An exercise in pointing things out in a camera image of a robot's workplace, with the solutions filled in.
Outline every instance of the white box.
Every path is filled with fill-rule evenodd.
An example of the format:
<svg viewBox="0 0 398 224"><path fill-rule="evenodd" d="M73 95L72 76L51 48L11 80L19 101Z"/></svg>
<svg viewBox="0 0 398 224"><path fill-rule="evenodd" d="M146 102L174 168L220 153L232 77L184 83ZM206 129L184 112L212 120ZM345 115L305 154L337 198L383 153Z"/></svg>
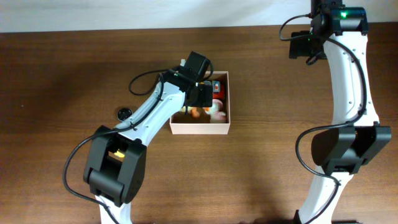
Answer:
<svg viewBox="0 0 398 224"><path fill-rule="evenodd" d="M231 126L231 114L229 112L229 77L228 72L214 72L211 80L221 80L225 82L225 109L227 123L174 123L173 117L170 118L170 127L173 134L228 134Z"/></svg>

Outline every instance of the brown table surface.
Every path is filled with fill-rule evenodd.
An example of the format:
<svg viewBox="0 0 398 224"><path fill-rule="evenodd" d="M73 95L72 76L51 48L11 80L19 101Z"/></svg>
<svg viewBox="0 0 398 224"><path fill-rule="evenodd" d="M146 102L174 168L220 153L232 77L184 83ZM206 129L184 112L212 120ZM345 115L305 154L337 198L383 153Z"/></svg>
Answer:
<svg viewBox="0 0 398 224"><path fill-rule="evenodd" d="M333 219L398 220L398 24L371 24L368 69L381 124L393 140L349 183ZM308 26L290 26L286 35ZM69 194L62 170L71 150L100 125L118 123L121 106L147 97L127 84L170 68L196 50L229 71L227 136L173 136L168 124L147 153L145 181L132 202L136 223L238 223L292 218L312 174L297 161L296 137L330 124L327 61L289 60L279 26L0 34L0 223L99 223L98 206ZM137 81L137 91L154 76ZM311 137L302 144L313 167ZM88 146L68 179L82 180Z"/></svg>

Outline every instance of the black round object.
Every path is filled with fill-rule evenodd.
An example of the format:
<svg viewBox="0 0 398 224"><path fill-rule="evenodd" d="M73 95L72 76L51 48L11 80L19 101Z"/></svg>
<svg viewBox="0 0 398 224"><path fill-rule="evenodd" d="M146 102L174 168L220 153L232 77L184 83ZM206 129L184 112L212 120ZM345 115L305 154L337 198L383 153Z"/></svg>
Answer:
<svg viewBox="0 0 398 224"><path fill-rule="evenodd" d="M132 111L129 108L122 108L118 112L118 120L125 121L132 115Z"/></svg>

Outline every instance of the white wall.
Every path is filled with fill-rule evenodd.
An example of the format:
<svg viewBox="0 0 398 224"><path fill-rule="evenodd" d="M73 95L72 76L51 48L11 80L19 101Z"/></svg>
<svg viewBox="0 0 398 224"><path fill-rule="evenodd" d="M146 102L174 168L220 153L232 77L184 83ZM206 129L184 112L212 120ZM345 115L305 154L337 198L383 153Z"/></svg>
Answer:
<svg viewBox="0 0 398 224"><path fill-rule="evenodd" d="M0 32L277 25L311 0L0 0ZM398 21L398 0L345 0L369 22ZM302 19L293 24L308 24Z"/></svg>

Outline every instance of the wood grain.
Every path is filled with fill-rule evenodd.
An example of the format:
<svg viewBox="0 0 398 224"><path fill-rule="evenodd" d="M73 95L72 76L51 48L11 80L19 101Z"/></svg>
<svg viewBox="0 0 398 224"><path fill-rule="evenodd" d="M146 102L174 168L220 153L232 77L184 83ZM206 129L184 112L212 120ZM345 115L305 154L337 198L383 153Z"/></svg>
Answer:
<svg viewBox="0 0 398 224"><path fill-rule="evenodd" d="M104 30L0 34L0 223L99 223L97 205L63 188L65 159L100 125L137 108L135 75L170 68L191 50L229 71L227 136L173 136L168 124L149 146L146 178L132 203L135 223L239 223L292 218L312 175L295 158L305 129L330 124L326 61L289 60L279 27ZM293 30L307 26L290 26ZM371 24L368 70L373 101L392 142L349 183L333 218L398 220L398 24ZM154 77L139 80L148 89ZM310 162L310 137L302 153ZM84 147L68 172L82 180Z"/></svg>

